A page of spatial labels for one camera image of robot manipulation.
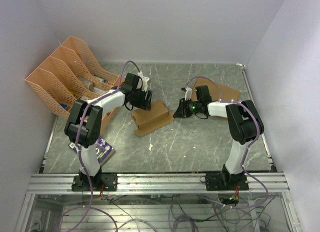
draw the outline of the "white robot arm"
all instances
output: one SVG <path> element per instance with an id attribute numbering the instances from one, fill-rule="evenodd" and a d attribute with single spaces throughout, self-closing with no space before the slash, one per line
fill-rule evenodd
<path id="1" fill-rule="evenodd" d="M 125 106 L 128 110 L 132 110 L 133 107 L 150 110 L 152 91 L 148 90 L 148 81 L 149 78 L 143 76 L 142 72 L 139 72 L 138 75 L 128 73 L 119 90 L 111 89 L 98 98 L 88 101 L 79 99 L 74 103 L 64 128 L 64 133 L 73 143 L 76 141 L 84 110 L 89 104 L 92 104 L 81 127 L 78 144 L 82 146 L 81 160 L 89 175 L 93 178 L 93 186 L 100 183 L 99 179 L 95 180 L 95 177 L 99 177 L 98 174 L 101 173 L 95 143 L 100 134 L 103 116 L 121 106 Z M 84 180 L 87 179 L 82 167 L 80 168 L 80 177 Z"/>
<path id="2" fill-rule="evenodd" d="M 180 99 L 179 107 L 174 113 L 175 118 L 187 118 L 192 114 L 204 114 L 207 119 L 209 116 L 227 118 L 230 134 L 233 138 L 229 158 L 224 168 L 230 175 L 243 173 L 241 167 L 246 148 L 249 143 L 256 137 L 257 129 L 249 114 L 239 105 L 220 101 L 212 101 L 209 89 L 206 85 L 195 88 L 197 101 L 191 100 L 191 89 L 183 88 L 185 91 L 184 98 Z M 243 101 L 242 104 L 248 108 L 254 115 L 260 129 L 260 134 L 264 132 L 264 125 L 251 100 Z"/>

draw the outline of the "purple book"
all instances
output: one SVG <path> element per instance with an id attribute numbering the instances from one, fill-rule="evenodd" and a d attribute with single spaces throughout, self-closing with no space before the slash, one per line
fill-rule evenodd
<path id="1" fill-rule="evenodd" d="M 73 152 L 78 154 L 78 148 L 74 143 L 71 142 L 68 144 L 68 146 Z M 99 136 L 99 138 L 95 142 L 95 151 L 98 162 L 102 166 L 115 152 L 115 149 Z"/>

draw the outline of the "white wall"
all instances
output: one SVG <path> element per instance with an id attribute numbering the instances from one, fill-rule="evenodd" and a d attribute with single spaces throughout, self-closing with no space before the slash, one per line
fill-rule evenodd
<path id="1" fill-rule="evenodd" d="M 319 231 L 320 0 L 285 0 L 247 65 L 278 170 L 305 232 Z"/>
<path id="2" fill-rule="evenodd" d="M 284 0 L 38 0 L 100 61 L 247 63 Z"/>
<path id="3" fill-rule="evenodd" d="M 37 0 L 0 0 L 0 15 L 0 230 L 11 232 L 54 119 L 24 79 L 59 44 Z"/>

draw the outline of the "gray marble surface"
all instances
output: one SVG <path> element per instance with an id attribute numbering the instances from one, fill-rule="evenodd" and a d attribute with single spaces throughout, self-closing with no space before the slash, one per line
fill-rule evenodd
<path id="1" fill-rule="evenodd" d="M 119 74 L 123 64 L 103 64 L 104 69 Z M 238 65 L 215 64 L 139 64 L 150 77 L 152 100 L 162 99 L 169 110 L 176 111 L 181 87 L 194 76 L 207 76 L 214 81 L 241 91 L 241 100 L 249 99 L 241 68 Z M 133 65 L 127 72 L 136 73 Z M 77 173 L 80 163 L 68 148 L 64 134 L 66 119 L 59 117 L 45 162 L 44 173 Z M 227 161 L 232 138 L 226 120 L 196 116 L 175 119 L 172 123 L 144 137 L 137 129 L 131 113 L 121 107 L 103 137 L 116 152 L 103 167 L 104 172 L 183 172 L 220 170 Z M 269 170 L 263 139 L 253 146 L 246 164 L 249 170 Z"/>

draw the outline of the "cardboard box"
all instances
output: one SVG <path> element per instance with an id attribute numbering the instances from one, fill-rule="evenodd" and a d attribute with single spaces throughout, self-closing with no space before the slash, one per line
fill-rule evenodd
<path id="1" fill-rule="evenodd" d="M 169 113 L 164 102 L 159 99 L 151 103 L 151 110 L 137 109 L 131 113 L 138 130 L 136 136 L 145 136 L 174 121 L 173 114 Z"/>
<path id="2" fill-rule="evenodd" d="M 206 85 L 208 86 L 212 101 L 217 101 L 219 99 L 219 90 L 217 87 L 210 81 L 205 78 L 198 78 L 192 88 L 192 95 L 191 99 L 193 101 L 197 100 L 197 95 L 196 95 L 196 87 L 197 86 L 203 86 Z M 225 86 L 223 84 L 219 84 L 218 86 L 222 92 L 222 100 L 224 101 L 230 101 L 230 100 L 235 100 L 238 101 L 240 97 L 240 91 L 235 90 L 233 88 L 230 88 L 228 86 Z"/>

